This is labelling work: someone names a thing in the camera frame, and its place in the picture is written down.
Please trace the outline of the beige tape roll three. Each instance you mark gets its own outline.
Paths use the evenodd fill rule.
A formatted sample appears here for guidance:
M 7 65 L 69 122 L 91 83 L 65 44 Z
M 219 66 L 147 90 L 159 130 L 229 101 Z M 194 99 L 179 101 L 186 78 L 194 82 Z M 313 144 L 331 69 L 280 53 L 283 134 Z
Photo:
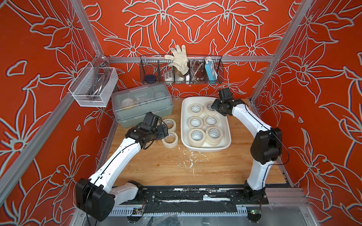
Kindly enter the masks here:
M 204 123 L 203 120 L 198 116 L 190 117 L 188 120 L 188 127 L 192 129 L 201 129 L 203 128 Z

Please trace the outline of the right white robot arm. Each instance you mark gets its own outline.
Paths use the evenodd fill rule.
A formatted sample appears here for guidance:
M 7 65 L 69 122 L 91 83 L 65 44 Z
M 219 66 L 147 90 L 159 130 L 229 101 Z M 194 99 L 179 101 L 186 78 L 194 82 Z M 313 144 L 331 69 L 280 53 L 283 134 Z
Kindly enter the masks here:
M 234 116 L 253 135 L 254 141 L 250 148 L 253 165 L 244 184 L 243 198 L 247 202 L 260 200 L 264 196 L 270 168 L 282 154 L 282 131 L 272 128 L 259 119 L 240 99 L 230 99 L 224 102 L 216 99 L 212 108 L 223 116 Z

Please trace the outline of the beige tape roll one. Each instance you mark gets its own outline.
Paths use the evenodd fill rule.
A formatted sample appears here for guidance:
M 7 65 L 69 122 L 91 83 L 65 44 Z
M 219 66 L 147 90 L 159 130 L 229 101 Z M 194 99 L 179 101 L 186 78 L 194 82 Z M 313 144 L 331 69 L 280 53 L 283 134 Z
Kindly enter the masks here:
M 176 130 L 177 124 L 174 119 L 171 118 L 163 119 L 162 123 L 167 126 L 168 132 L 174 132 Z

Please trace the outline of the beige tape roll four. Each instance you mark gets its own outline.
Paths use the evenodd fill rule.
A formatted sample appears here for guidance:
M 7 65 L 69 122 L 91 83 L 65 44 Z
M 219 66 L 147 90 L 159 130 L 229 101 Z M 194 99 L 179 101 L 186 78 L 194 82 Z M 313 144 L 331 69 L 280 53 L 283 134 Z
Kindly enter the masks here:
M 215 115 L 206 115 L 204 117 L 204 126 L 205 127 L 212 127 L 218 126 L 219 120 Z

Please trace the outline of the beige tape roll two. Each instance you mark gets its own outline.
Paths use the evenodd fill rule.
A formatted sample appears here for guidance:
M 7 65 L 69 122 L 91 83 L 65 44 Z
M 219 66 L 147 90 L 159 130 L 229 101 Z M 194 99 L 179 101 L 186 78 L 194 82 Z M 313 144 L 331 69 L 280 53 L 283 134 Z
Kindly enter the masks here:
M 208 143 L 211 146 L 217 146 L 221 143 L 221 140 L 223 139 L 223 132 L 220 128 L 216 126 L 208 127 L 205 131 L 206 133 L 206 143 Z

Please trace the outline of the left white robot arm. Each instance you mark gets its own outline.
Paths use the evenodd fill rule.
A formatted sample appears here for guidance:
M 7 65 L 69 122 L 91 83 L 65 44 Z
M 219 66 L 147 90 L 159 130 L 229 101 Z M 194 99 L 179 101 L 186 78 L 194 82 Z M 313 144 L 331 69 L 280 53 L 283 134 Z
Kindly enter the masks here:
M 112 188 L 120 173 L 129 161 L 141 150 L 168 136 L 167 125 L 147 128 L 133 127 L 128 130 L 119 148 L 113 155 L 88 179 L 79 179 L 75 185 L 76 206 L 101 222 L 111 213 L 115 204 L 132 200 L 139 188 L 133 183 Z

